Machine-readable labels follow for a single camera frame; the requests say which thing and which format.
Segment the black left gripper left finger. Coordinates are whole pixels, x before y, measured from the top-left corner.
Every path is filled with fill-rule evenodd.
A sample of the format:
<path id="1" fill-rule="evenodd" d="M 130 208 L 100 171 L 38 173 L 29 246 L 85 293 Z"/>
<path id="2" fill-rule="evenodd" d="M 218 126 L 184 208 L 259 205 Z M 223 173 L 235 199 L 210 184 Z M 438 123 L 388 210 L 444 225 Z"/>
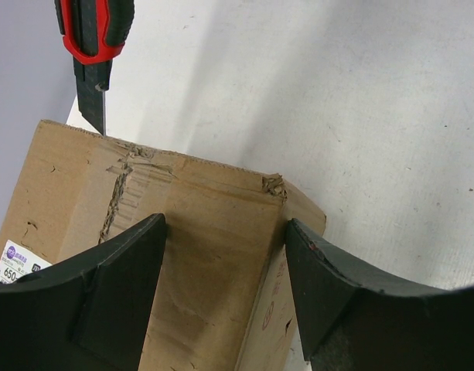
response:
<path id="1" fill-rule="evenodd" d="M 151 215 L 116 237 L 0 283 L 0 370 L 136 370 L 167 225 Z"/>

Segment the brown cardboard express box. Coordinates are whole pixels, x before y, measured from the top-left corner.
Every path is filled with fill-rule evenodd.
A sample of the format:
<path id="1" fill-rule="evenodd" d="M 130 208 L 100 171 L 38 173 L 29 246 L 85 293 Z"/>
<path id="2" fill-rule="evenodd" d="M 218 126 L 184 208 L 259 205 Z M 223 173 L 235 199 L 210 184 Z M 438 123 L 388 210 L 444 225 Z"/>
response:
<path id="1" fill-rule="evenodd" d="M 281 370 L 297 321 L 284 234 L 323 211 L 265 175 L 40 121 L 0 229 L 55 264 L 161 213 L 169 227 L 143 370 Z"/>

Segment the red black utility knife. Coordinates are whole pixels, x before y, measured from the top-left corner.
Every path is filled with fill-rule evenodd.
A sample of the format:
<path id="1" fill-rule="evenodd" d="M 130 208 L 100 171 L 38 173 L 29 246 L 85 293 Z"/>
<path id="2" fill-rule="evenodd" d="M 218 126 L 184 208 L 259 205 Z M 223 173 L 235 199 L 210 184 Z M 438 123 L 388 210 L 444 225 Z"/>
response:
<path id="1" fill-rule="evenodd" d="M 63 45 L 73 57 L 78 110 L 106 134 L 105 93 L 135 17 L 134 0 L 55 0 Z"/>

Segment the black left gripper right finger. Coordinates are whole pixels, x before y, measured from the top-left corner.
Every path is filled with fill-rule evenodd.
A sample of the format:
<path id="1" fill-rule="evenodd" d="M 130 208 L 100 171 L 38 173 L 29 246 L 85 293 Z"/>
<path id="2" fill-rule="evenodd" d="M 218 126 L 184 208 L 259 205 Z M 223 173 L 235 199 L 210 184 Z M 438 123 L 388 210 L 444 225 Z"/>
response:
<path id="1" fill-rule="evenodd" d="M 474 285 L 444 290 L 389 274 L 297 219 L 285 249 L 314 370 L 474 370 Z"/>

